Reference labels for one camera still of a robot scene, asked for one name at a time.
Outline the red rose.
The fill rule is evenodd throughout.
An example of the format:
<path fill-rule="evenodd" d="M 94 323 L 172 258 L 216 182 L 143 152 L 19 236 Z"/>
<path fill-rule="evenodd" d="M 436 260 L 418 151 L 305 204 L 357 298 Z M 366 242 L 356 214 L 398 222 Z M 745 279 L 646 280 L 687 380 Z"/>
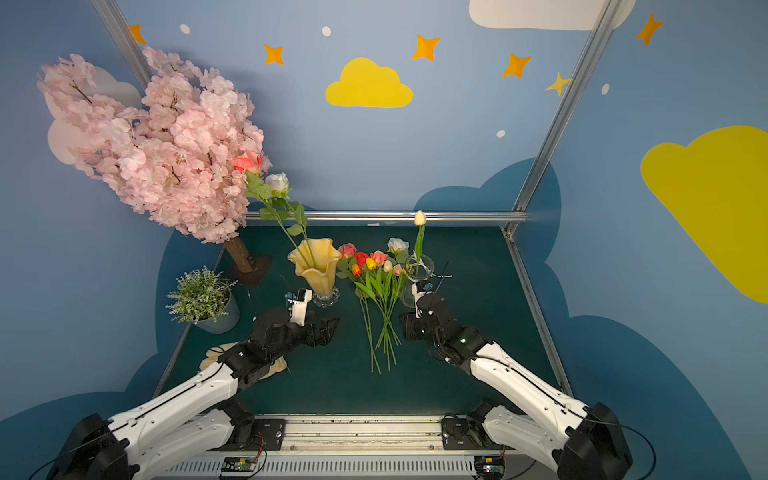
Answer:
<path fill-rule="evenodd" d="M 357 263 L 357 265 L 358 265 L 360 268 L 362 268 L 362 267 L 363 267 L 363 266 L 366 264 L 366 262 L 367 262 L 367 259 L 368 259 L 368 258 L 369 258 L 369 255 L 368 255 L 368 254 L 366 254 L 366 253 L 364 253 L 364 252 L 360 252 L 360 251 L 358 251 L 358 252 L 355 254 L 355 260 L 356 260 L 356 263 Z"/>

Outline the cream white tulip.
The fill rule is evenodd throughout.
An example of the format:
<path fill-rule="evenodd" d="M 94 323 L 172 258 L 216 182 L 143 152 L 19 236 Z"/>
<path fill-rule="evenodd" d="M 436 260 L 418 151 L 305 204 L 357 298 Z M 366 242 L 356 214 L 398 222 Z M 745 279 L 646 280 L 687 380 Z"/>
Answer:
<path fill-rule="evenodd" d="M 417 233 L 416 242 L 414 246 L 414 253 L 413 253 L 415 267 L 418 267 L 421 264 L 426 223 L 427 223 L 426 214 L 422 210 L 416 211 L 414 216 L 414 225 L 418 227 L 418 233 Z"/>

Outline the orange yellow tulip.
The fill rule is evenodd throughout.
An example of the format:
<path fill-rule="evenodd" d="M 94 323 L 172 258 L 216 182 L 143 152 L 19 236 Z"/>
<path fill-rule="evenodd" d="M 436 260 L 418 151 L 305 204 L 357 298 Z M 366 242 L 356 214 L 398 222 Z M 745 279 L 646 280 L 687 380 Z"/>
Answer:
<path fill-rule="evenodd" d="M 351 279 L 355 285 L 355 294 L 358 298 L 363 316 L 366 337 L 370 350 L 371 372 L 381 373 L 381 367 L 376 354 L 376 347 L 373 342 L 373 325 L 369 308 L 369 301 L 374 300 L 375 296 L 372 287 L 370 286 L 370 282 L 367 280 L 366 274 L 362 267 L 354 264 L 350 268 L 350 272 L 352 274 Z"/>

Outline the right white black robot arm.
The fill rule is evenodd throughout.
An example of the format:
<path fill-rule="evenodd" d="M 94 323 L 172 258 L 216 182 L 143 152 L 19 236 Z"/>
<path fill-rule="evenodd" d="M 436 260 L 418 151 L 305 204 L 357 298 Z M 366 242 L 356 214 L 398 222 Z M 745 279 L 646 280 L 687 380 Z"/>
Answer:
<path fill-rule="evenodd" d="M 431 310 L 401 316 L 408 340 L 424 339 L 440 359 L 491 386 L 523 411 L 502 405 L 474 412 L 487 437 L 520 451 L 560 479 L 623 479 L 634 460 L 615 413 L 590 407 L 558 391 L 451 313 Z"/>

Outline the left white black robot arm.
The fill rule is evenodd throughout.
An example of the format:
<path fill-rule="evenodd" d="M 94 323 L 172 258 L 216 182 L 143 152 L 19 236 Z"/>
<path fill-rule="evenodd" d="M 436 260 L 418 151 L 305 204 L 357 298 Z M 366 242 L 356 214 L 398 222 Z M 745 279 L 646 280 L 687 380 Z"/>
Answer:
<path fill-rule="evenodd" d="M 50 479 L 152 479 L 204 451 L 247 447 L 258 437 L 254 415 L 236 400 L 299 345 L 330 343 L 339 318 L 297 323 L 281 309 L 206 368 L 164 394 L 109 419 L 78 422 L 47 473 Z"/>

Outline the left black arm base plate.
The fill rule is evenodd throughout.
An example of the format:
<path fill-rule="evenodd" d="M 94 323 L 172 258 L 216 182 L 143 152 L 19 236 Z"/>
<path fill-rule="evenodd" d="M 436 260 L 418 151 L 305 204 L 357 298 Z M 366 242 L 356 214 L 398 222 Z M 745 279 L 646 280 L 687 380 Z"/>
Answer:
<path fill-rule="evenodd" d="M 275 418 L 254 418 L 238 423 L 223 446 L 224 450 L 279 451 L 282 448 L 287 421 Z"/>

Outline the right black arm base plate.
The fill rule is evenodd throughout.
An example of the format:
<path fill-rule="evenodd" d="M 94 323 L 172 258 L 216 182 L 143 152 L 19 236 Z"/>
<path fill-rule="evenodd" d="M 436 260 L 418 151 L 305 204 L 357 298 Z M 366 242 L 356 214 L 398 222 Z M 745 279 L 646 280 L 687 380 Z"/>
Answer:
<path fill-rule="evenodd" d="M 445 415 L 440 420 L 441 439 L 444 450 L 484 450 L 493 442 L 473 419 L 457 415 Z"/>

